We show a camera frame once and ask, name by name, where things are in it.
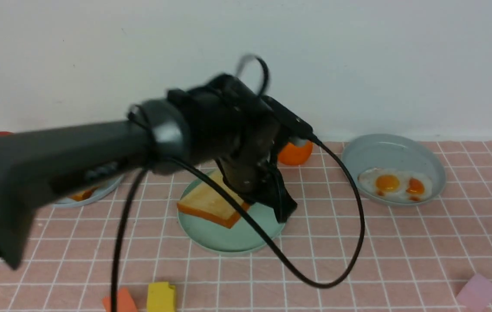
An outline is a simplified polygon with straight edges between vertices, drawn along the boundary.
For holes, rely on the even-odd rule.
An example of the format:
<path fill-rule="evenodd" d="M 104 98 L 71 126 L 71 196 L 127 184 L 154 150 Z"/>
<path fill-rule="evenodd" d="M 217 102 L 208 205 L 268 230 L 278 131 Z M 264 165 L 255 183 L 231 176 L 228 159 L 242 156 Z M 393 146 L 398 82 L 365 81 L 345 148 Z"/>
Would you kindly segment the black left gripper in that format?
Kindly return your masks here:
<path fill-rule="evenodd" d="M 171 89 L 167 100 L 188 124 L 189 162 L 215 160 L 234 193 L 250 203 L 272 204 L 276 221 L 286 223 L 298 204 L 267 160 L 280 131 L 268 105 L 229 74 L 186 91 Z"/>

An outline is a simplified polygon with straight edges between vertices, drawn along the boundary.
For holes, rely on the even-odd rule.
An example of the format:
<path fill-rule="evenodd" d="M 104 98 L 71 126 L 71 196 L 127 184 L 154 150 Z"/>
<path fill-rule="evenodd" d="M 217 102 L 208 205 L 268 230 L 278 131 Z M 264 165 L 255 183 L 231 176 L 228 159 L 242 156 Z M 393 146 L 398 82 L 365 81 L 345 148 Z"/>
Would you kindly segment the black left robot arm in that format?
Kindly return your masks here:
<path fill-rule="evenodd" d="M 298 117 L 222 74 L 143 101 L 125 120 L 0 137 L 0 258 L 18 269 L 38 209 L 137 168 L 158 175 L 215 160 L 226 185 L 285 223 L 296 209 L 276 169 Z"/>

